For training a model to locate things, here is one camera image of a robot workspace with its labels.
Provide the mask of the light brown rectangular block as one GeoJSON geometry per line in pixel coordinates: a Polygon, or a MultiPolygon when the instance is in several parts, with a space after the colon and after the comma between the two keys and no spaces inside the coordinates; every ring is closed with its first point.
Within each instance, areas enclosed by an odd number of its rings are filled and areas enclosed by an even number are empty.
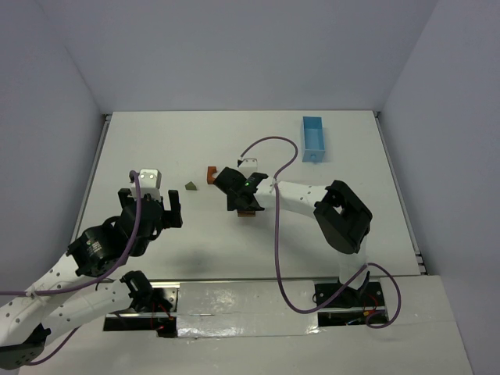
{"type": "Polygon", "coordinates": [[[247,210],[238,210],[238,217],[255,217],[255,211],[247,211],[247,210]]]}

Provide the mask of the green triangular block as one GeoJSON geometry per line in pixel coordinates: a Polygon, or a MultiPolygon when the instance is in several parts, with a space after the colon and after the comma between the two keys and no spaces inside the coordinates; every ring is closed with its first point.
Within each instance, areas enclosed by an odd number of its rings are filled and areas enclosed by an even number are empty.
{"type": "Polygon", "coordinates": [[[197,186],[196,186],[196,185],[195,185],[195,183],[194,183],[194,182],[192,182],[192,181],[189,181],[188,183],[186,183],[186,184],[184,185],[184,187],[185,187],[185,189],[186,189],[187,191],[197,191],[197,190],[198,190],[197,186]]]}

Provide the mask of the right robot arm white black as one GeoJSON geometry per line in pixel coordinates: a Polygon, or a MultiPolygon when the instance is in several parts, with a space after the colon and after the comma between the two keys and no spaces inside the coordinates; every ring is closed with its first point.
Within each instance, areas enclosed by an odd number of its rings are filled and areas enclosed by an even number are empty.
{"type": "Polygon", "coordinates": [[[343,181],[315,186],[277,180],[254,172],[224,168],[213,181],[227,197],[229,211],[275,209],[314,219],[326,242],[338,252],[339,281],[353,290],[367,282],[365,238],[373,214],[343,181]]]}

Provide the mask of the blue rectangular box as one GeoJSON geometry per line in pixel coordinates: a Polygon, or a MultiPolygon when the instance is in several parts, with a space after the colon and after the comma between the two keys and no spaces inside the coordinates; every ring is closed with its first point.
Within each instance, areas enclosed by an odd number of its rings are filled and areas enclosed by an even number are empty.
{"type": "Polygon", "coordinates": [[[302,161],[304,163],[321,163],[325,153],[322,118],[318,116],[303,116],[302,161]]]}

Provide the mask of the orange arch block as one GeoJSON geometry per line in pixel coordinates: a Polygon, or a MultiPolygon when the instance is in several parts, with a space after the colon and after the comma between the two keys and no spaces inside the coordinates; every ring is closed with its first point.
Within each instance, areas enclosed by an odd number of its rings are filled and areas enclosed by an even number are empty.
{"type": "Polygon", "coordinates": [[[215,166],[207,167],[206,182],[207,184],[214,184],[216,179],[217,168],[215,166]]]}

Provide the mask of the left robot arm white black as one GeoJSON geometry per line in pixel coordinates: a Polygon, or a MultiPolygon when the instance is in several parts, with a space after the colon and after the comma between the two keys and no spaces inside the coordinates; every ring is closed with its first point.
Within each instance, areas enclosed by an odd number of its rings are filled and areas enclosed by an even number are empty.
{"type": "Polygon", "coordinates": [[[163,230],[182,226],[179,193],[168,192],[170,209],[157,192],[136,196],[123,188],[118,196],[120,215],[86,229],[43,277],[1,307],[2,369],[41,364],[47,344],[97,317],[127,309],[172,311],[172,299],[143,272],[108,278],[130,257],[144,255],[163,230]]]}

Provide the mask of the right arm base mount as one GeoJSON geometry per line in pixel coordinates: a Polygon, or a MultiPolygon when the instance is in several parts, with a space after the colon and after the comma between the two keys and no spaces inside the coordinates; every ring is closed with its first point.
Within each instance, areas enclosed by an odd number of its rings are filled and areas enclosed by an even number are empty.
{"type": "Polygon", "coordinates": [[[320,327],[365,325],[379,326],[388,322],[384,294],[380,282],[370,281],[360,294],[350,288],[317,313],[320,327]]]}

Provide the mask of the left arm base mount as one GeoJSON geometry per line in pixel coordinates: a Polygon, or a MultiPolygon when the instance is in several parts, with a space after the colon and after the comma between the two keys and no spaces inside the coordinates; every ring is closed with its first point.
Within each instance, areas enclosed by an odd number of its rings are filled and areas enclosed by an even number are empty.
{"type": "Polygon", "coordinates": [[[176,338],[177,295],[178,289],[175,287],[156,287],[148,304],[107,314],[103,330],[149,332],[160,338],[176,338]]]}

